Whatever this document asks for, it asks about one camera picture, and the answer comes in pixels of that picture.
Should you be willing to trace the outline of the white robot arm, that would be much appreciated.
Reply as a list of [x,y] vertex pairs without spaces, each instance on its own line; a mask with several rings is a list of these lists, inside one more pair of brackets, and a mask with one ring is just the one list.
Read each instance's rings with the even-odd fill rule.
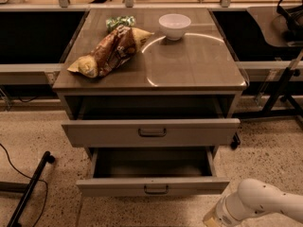
[[206,227],[236,227],[248,218],[279,213],[303,222],[303,196],[286,193],[256,179],[241,181],[204,216]]

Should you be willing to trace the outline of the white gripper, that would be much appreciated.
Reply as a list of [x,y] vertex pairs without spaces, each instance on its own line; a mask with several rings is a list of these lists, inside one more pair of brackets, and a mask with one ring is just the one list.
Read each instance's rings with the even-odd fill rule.
[[245,208],[238,194],[222,197],[215,208],[211,208],[204,216],[206,227],[235,227],[245,218]]

